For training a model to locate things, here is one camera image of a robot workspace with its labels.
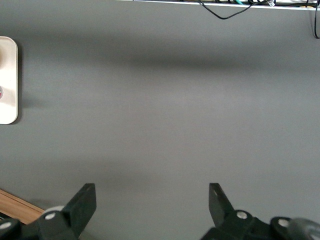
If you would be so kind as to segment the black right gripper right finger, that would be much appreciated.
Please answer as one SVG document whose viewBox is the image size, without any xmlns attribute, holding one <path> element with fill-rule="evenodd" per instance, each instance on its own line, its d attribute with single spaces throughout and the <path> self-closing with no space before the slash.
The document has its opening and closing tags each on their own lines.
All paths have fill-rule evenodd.
<svg viewBox="0 0 320 240">
<path fill-rule="evenodd" d="M 219 183 L 210 183 L 208 208 L 214 227 L 201 238 L 203 240 L 289 240 L 289 217 L 273 217 L 265 223 L 242 209 L 234 209 Z"/>
</svg>

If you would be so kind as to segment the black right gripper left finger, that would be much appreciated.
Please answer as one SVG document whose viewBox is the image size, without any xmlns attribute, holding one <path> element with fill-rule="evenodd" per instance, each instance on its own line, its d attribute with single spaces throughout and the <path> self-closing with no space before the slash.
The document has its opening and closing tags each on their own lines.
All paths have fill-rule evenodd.
<svg viewBox="0 0 320 240">
<path fill-rule="evenodd" d="M 16 218 L 0 223 L 2 240 L 78 240 L 97 208 L 96 187 L 86 183 L 64 206 L 48 208 L 23 224 Z"/>
</svg>

